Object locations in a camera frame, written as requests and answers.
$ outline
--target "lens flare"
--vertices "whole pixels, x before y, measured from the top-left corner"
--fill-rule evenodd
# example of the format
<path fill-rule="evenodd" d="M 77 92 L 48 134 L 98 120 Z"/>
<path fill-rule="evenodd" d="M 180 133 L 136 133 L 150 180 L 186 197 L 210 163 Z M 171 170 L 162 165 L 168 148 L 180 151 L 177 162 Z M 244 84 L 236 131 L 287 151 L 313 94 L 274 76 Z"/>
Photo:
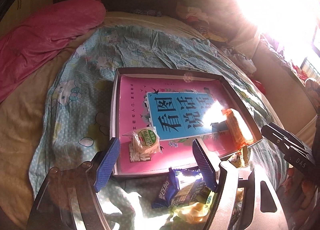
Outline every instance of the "lens flare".
<path fill-rule="evenodd" d="M 284 45 L 310 42 L 319 0 L 237 0 L 244 16 Z"/>
<path fill-rule="evenodd" d="M 222 114 L 222 109 L 223 107 L 219 101 L 212 104 L 202 119 L 204 127 L 211 128 L 212 123 L 221 123 L 222 121 L 225 121 L 227 118 Z"/>

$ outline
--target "clothes pile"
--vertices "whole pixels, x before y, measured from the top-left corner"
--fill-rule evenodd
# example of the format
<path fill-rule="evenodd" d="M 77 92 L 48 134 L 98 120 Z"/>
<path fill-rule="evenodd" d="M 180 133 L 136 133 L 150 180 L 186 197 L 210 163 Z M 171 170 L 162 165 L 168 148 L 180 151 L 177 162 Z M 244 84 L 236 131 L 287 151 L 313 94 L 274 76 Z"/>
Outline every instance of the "clothes pile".
<path fill-rule="evenodd" d="M 233 46 L 223 46 L 219 48 L 235 65 L 238 66 L 249 78 L 253 77 L 257 70 L 252 60 L 247 60 L 244 55 L 237 52 Z"/>
<path fill-rule="evenodd" d="M 206 34 L 209 31 L 208 16 L 200 8 L 188 7 L 178 2 L 176 13 L 183 22 L 196 29 L 200 34 Z"/>
<path fill-rule="evenodd" d="M 302 81 L 305 81 L 306 79 L 309 78 L 308 74 L 306 74 L 306 72 L 304 70 L 300 69 L 299 66 L 294 65 L 292 61 L 291 61 L 291 63 L 292 63 L 292 67 L 296 71 L 296 74 L 299 77 L 299 79 L 301 79 Z"/>
<path fill-rule="evenodd" d="M 156 11 L 156 10 L 131 9 L 130 13 L 136 14 L 136 15 L 152 16 L 152 17 L 162 16 L 161 11 Z"/>

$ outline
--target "pink book cover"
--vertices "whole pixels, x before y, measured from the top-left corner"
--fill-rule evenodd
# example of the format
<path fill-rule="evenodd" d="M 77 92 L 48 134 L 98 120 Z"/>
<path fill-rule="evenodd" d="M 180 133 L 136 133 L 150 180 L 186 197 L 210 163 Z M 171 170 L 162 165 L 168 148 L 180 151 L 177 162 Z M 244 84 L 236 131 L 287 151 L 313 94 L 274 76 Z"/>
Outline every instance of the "pink book cover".
<path fill-rule="evenodd" d="M 155 174 L 168 168 L 196 166 L 192 141 L 201 137 L 219 157 L 236 152 L 233 138 L 221 110 L 233 104 L 219 80 L 185 81 L 179 79 L 121 76 L 119 94 L 118 173 Z M 155 126 L 162 153 L 143 160 L 131 160 L 131 138 L 127 133 Z"/>

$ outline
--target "pink pillow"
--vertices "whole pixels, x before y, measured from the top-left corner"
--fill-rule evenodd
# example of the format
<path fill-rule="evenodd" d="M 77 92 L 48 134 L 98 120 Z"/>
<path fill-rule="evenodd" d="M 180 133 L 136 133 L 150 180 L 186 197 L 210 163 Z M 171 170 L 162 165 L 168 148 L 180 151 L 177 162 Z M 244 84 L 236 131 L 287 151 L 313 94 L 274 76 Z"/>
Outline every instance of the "pink pillow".
<path fill-rule="evenodd" d="M 24 79 L 54 58 L 75 36 L 100 25 L 104 5 L 67 0 L 32 14 L 0 39 L 0 103 Z"/>

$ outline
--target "bed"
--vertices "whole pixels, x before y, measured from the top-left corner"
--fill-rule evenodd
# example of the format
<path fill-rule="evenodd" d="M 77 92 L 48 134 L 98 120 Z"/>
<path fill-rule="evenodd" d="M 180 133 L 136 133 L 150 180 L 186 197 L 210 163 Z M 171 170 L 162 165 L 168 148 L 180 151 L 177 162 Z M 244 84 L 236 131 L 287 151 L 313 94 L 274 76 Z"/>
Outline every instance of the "bed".
<path fill-rule="evenodd" d="M 108 56 L 104 53 L 112 57 L 99 68 L 99 57 Z M 91 160 L 97 151 L 94 145 L 81 145 L 79 141 L 89 125 L 101 123 L 96 121 L 97 112 L 108 120 L 112 82 L 118 67 L 178 68 L 221 74 L 236 89 L 259 128 L 272 121 L 281 125 L 267 99 L 246 75 L 193 28 L 166 16 L 107 12 L 101 26 L 71 41 L 0 105 L 0 206 L 19 227 L 25 228 L 33 198 L 50 167 L 78 166 Z M 60 86 L 67 89 L 69 101 L 64 102 L 57 92 Z M 108 123 L 99 126 L 108 128 Z M 262 140 L 249 153 L 251 167 L 261 166 L 278 189 L 287 170 L 279 150 Z M 98 194 L 111 226 L 201 229 L 201 225 L 188 225 L 181 220 L 170 222 L 168 209 L 150 209 L 163 180 L 163 175 L 111 180 Z"/>

